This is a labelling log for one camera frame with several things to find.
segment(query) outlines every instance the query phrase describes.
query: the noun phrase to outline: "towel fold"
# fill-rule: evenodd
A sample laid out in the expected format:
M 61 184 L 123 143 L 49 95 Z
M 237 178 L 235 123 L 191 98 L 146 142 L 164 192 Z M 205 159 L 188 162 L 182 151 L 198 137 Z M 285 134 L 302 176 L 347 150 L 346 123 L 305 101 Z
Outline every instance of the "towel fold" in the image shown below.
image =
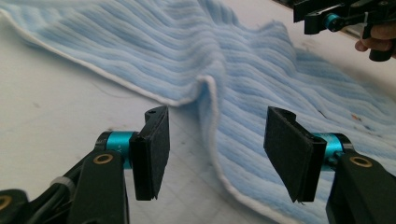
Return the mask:
M 277 21 L 248 29 L 211 0 L 0 1 L 39 46 L 167 105 L 196 103 L 225 188 L 281 223 L 327 222 L 333 173 L 314 203 L 292 203 L 262 148 L 267 106 L 310 132 L 343 133 L 396 175 L 396 105 L 309 52 Z

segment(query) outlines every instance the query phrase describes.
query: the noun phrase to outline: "human hand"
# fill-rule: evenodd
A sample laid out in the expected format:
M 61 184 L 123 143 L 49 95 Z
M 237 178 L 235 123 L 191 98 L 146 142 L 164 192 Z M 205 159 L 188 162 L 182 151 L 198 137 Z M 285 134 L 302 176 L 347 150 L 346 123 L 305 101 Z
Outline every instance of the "human hand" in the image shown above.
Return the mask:
M 355 44 L 355 49 L 361 52 L 367 49 L 376 49 L 387 51 L 393 48 L 392 40 L 396 38 L 396 21 L 378 24 L 371 29 L 371 38 L 360 39 Z M 396 58 L 396 51 L 393 52 L 393 58 Z

